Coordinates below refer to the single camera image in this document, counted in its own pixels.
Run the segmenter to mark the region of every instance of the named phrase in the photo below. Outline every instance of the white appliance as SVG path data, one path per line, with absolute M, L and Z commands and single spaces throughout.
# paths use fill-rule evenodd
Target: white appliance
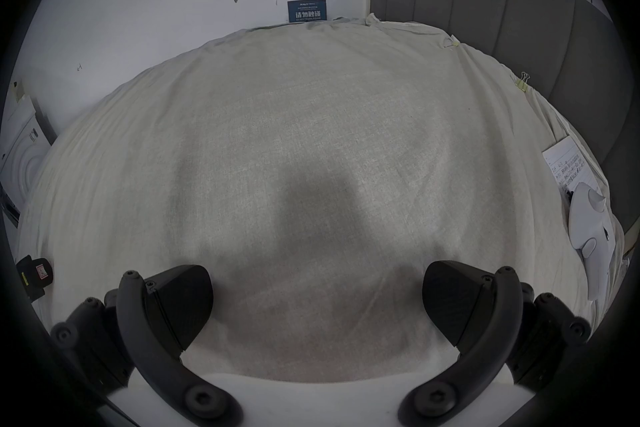
M 31 99 L 23 96 L 12 116 L 3 123 L 0 141 L 0 183 L 16 209 L 22 212 L 29 190 L 51 148 L 36 121 Z

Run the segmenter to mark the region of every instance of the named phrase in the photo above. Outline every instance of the white bedsheet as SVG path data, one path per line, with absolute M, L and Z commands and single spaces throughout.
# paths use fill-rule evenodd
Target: white bedsheet
M 602 317 L 542 157 L 570 130 L 439 29 L 370 16 L 240 31 L 144 71 L 66 130 L 18 252 L 53 265 L 48 328 L 128 269 L 205 266 L 212 316 L 182 357 L 201 375 L 435 374 L 458 354 L 422 307 L 435 260 L 513 266 L 536 295 Z

